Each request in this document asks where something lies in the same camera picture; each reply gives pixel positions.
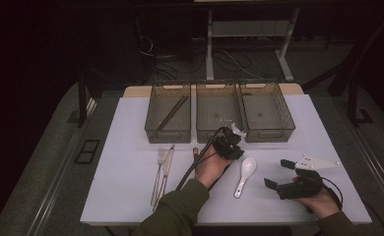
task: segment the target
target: floor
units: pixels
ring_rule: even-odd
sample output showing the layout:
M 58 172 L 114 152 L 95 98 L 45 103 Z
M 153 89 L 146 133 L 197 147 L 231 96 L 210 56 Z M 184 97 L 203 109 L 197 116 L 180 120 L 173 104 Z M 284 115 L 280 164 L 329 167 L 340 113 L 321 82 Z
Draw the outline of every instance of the floor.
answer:
M 148 66 L 150 79 L 147 84 L 155 80 L 205 79 L 205 54 L 198 46 L 199 40 L 196 39 L 198 49 L 187 59 L 173 60 L 170 55 L 159 55 L 159 62 Z M 215 78 L 257 76 L 276 78 L 285 83 L 274 54 L 280 46 L 279 41 L 265 38 L 215 42 Z M 325 41 L 321 38 L 291 42 L 287 60 L 295 83 L 303 85 L 336 66 L 352 47 L 349 44 L 331 45 L 328 49 L 324 46 Z M 354 127 L 346 116 L 347 95 L 332 97 L 327 93 L 331 80 L 305 93 L 311 96 L 357 191 L 371 205 L 369 214 L 373 222 L 359 227 L 370 235 L 384 235 L 384 220 L 379 221 L 384 219 L 384 113 L 365 90 L 360 90 L 358 108 L 365 109 L 373 123 Z M 101 98 L 91 100 L 89 118 L 83 127 L 78 128 L 75 123 L 77 85 L 69 88 L 0 216 L 0 236 L 123 236 L 132 232 L 134 226 L 92 227 L 79 221 L 122 93 L 122 90 L 107 90 Z M 75 163 L 85 140 L 99 140 L 93 162 Z M 294 236 L 313 235 L 318 231 L 316 225 L 293 225 L 290 229 Z

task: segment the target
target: dark background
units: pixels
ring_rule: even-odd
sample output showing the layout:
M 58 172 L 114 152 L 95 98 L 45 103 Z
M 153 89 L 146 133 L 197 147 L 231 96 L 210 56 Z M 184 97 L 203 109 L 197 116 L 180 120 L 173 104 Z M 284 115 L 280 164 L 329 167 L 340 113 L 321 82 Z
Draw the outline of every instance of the dark background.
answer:
M 217 16 L 258 18 L 257 11 Z M 271 11 L 284 19 L 288 12 L 285 8 Z M 305 7 L 294 36 L 356 39 L 370 23 L 370 12 L 373 8 L 359 5 Z M 93 96 L 140 85 L 148 76 L 137 49 L 141 35 L 152 37 L 163 50 L 187 55 L 191 37 L 206 37 L 206 18 L 203 11 L 86 13 L 64 10 L 54 1 L 0 1 L 0 212 L 58 102 L 82 71 Z M 379 88 L 375 86 L 375 78 L 384 75 L 380 53 L 384 33 L 377 42 L 358 77 L 367 75 L 365 86 L 384 107 L 384 80 Z

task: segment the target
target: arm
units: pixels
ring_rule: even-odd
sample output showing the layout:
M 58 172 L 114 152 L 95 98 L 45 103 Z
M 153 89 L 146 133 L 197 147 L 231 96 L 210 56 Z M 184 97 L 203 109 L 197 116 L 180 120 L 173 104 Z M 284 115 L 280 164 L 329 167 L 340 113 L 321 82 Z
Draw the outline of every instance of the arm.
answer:
M 214 153 L 215 149 L 210 147 L 198 165 L 196 180 L 189 180 L 180 191 L 164 195 L 156 211 L 140 224 L 134 236 L 192 234 L 190 226 L 197 222 L 199 210 L 210 197 L 208 188 L 232 163 Z
M 346 215 L 339 210 L 331 195 L 322 189 L 311 198 L 297 199 L 311 208 L 318 217 L 318 225 L 326 236 L 363 236 L 364 232 L 356 228 Z

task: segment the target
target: person's left hand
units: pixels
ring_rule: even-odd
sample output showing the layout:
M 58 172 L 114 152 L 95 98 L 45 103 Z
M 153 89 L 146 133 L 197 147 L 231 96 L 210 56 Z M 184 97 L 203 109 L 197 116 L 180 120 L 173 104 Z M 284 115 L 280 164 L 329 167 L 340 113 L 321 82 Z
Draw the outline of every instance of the person's left hand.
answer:
M 225 168 L 233 162 L 233 160 L 220 157 L 213 146 L 208 148 L 201 161 L 197 166 L 197 180 L 204 184 L 207 189 L 223 175 Z

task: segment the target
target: gray floor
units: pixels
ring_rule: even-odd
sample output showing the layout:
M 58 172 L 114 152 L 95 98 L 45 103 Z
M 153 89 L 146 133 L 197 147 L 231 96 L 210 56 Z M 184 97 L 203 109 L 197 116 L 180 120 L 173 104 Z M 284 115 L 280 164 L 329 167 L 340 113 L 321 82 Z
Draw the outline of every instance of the gray floor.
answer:
M 351 49 L 350 45 L 331 46 L 329 49 L 325 49 L 324 45 L 321 39 L 293 42 L 290 45 L 287 59 L 296 83 L 302 85 L 337 65 Z M 242 47 L 238 50 L 235 47 L 236 51 L 231 56 L 242 63 L 243 68 L 248 64 L 246 57 L 250 58 L 251 66 L 245 67 L 245 70 L 264 78 L 278 78 L 283 83 L 283 75 L 274 55 L 274 49 L 278 46 L 277 42 L 262 41 L 252 48 Z M 219 49 L 230 51 L 227 47 Z M 231 61 L 224 52 L 216 51 L 216 56 L 220 59 L 220 64 L 214 64 L 216 79 L 251 78 L 244 72 L 223 69 L 240 71 L 225 62 Z M 150 81 L 168 80 L 170 75 L 177 79 L 205 79 L 205 65 L 199 68 L 203 59 L 204 55 L 198 55 L 189 61 L 165 62 L 165 66 L 160 64 L 159 68 L 165 70 L 165 76 L 153 74 Z M 197 72 L 184 73 L 197 68 Z M 367 92 L 361 90 L 358 107 L 366 109 L 374 123 L 354 128 L 345 115 L 346 95 L 329 96 L 327 87 L 330 82 L 331 79 L 305 93 L 310 94 L 357 191 L 384 219 L 382 184 L 376 180 L 366 161 L 368 156 L 376 156 L 384 169 L 384 114 Z M 96 99 L 95 109 L 90 112 L 88 121 L 84 127 L 78 128 L 76 123 L 69 123 L 69 117 L 78 110 L 77 85 L 69 89 L 0 216 L 0 235 L 110 235 L 104 227 L 92 227 L 81 223 L 79 219 L 120 96 L 119 91 L 109 91 L 101 99 Z M 84 140 L 100 140 L 94 161 L 91 164 L 74 163 Z M 373 222 L 360 227 L 371 235 L 384 235 L 376 215 L 372 211 L 370 215 Z M 110 229 L 115 235 L 121 236 L 129 235 L 132 230 L 127 227 Z M 291 229 L 295 236 L 313 235 L 318 230 L 316 225 L 292 226 Z

